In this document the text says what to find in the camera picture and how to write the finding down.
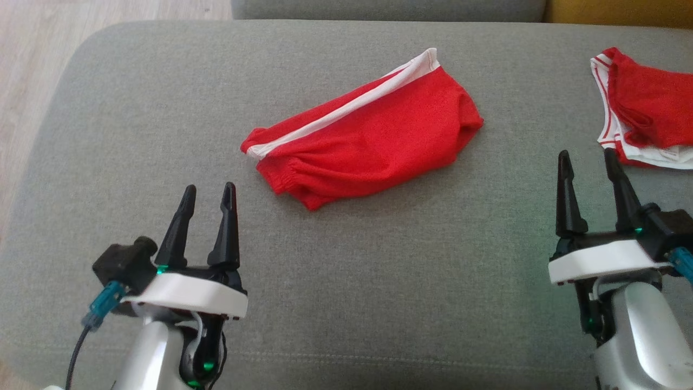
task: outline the gray cushion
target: gray cushion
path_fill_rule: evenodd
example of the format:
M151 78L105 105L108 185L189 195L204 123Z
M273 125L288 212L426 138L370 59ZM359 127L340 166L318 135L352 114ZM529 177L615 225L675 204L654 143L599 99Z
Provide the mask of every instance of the gray cushion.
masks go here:
M63 381L114 242L160 241L187 184L187 258L204 264L224 182L238 186L248 317L227 326L235 389L585 389L594 347L553 287L556 157L570 149L584 216L613 228L604 113L589 58L619 46L693 71L693 32L547 24L141 22L76 52L36 141L0 256L5 359ZM486 124L451 167L307 212L238 147L435 46ZM693 210L688 172L628 169L643 201ZM690 339L693 296L665 281ZM75 389L107 389L140 328L109 317Z
M231 0L234 19L539 22L545 0Z

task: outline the red garment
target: red garment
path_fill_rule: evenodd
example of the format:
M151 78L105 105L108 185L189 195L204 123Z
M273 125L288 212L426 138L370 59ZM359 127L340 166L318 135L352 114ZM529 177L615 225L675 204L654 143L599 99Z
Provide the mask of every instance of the red garment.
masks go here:
M608 101L632 131L626 141L658 148L693 145L693 74L639 65L615 47L604 51L613 63Z
M367 196L452 164L483 124L428 49L390 74L282 121L241 145L276 194L309 210Z

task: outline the gray fabric surface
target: gray fabric surface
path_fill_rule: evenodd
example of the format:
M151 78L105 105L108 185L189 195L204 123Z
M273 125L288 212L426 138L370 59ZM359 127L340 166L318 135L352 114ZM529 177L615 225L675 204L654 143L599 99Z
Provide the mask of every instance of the gray fabric surface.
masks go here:
M231 0L234 19L540 22L545 0Z
M100 285L91 263L157 242L187 184L186 251L213 246L238 187L248 317L227 326L220 389L585 389L591 339L548 281L556 157L570 149L584 216L613 228L589 58L618 46L693 71L693 32L547 24L141 22L89 38L60 81L0 255L0 342L16 370L61 383ZM238 147L437 47L486 124L451 167L310 213L276 197ZM628 169L643 201L693 210L688 172ZM689 339L693 297L665 289ZM75 389L107 389L139 329L109 317Z

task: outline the red and white clothing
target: red and white clothing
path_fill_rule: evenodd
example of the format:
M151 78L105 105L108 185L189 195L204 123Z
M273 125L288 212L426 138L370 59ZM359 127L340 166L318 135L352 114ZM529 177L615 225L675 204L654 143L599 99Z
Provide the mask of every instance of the red and white clothing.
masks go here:
M382 78L269 128L240 149L309 210L452 164L483 119L428 49Z
M668 85L687 77L693 82L693 75L638 65L616 48L592 58L590 66L604 102L597 141L616 149L623 164L693 169L693 146L687 144L693 127L670 120L685 114L693 95Z

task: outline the gray sofa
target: gray sofa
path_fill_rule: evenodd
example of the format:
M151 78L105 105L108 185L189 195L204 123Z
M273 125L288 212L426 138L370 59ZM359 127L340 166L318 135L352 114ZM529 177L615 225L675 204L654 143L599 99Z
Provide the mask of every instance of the gray sofa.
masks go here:
M431 46L486 120L451 167L310 213L275 196L238 150L253 127ZM661 28L255 20L95 34L62 76L13 205L1 358L39 385L62 383L100 291L91 263L114 242L160 242L194 183L186 256L203 264L231 180L249 310L227 326L219 389L593 388L593 341L574 291L549 283L547 259L560 150L571 151L590 227L615 222L588 66L610 46L693 71L693 32ZM628 174L643 201L693 210L690 173ZM693 339L690 287L669 278L665 291ZM87 338L74 389L109 388L139 328L107 318Z

